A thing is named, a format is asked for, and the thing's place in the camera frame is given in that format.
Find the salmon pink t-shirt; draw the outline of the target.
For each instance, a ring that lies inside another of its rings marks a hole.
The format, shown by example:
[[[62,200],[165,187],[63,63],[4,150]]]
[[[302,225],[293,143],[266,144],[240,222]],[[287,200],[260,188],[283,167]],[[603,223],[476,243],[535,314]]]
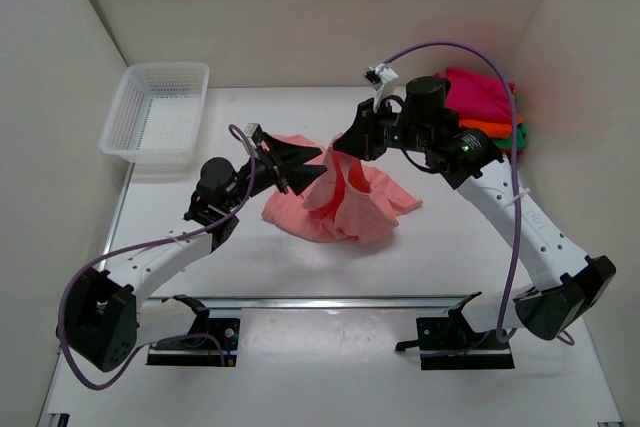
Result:
[[[400,216],[422,206],[385,172],[331,146],[320,151],[310,164],[327,171],[300,195],[274,191],[264,221],[310,242],[367,244],[389,238]]]

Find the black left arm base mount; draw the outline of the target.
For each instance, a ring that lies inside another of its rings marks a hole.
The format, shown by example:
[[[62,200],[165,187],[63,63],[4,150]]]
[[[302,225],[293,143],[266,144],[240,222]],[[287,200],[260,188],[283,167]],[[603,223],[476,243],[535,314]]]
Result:
[[[237,365],[241,319],[209,318],[207,333],[216,339],[199,337],[164,340],[152,344],[147,352],[149,366],[224,367]]]

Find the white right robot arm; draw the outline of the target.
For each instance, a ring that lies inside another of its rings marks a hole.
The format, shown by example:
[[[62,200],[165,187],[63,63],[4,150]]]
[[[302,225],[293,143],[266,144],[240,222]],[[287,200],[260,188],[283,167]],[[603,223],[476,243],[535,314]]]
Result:
[[[475,294],[449,314],[461,328],[484,333],[526,329],[553,340],[592,308],[616,273],[558,228],[520,186],[506,155],[481,130],[465,128],[447,108],[450,82],[423,76],[395,95],[391,69],[365,75],[375,95],[359,103],[336,151],[374,161],[387,149],[421,153],[421,171],[441,176],[475,206],[511,247],[530,284],[507,294]]]

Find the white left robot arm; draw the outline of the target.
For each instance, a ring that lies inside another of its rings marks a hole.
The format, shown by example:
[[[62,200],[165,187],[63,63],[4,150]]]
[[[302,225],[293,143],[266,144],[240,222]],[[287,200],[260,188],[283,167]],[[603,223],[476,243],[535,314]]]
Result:
[[[177,227],[162,238],[122,248],[102,270],[82,268],[65,288],[56,334],[66,357],[77,353],[107,373],[125,364],[147,343],[189,335],[205,315],[204,305],[184,294],[156,304],[149,298],[194,262],[218,250],[239,224],[248,200],[275,187],[301,195],[326,167],[318,147],[279,140],[257,124],[230,132],[245,147],[236,169],[223,157],[207,160]]]

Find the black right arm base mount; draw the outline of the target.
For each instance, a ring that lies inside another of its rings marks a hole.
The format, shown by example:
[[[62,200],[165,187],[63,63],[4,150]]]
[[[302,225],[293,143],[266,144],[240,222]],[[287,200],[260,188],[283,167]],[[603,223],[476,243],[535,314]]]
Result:
[[[404,354],[415,349],[423,371],[510,370],[515,362],[509,343],[494,331],[476,333],[450,317],[418,317],[417,337],[396,344]]]

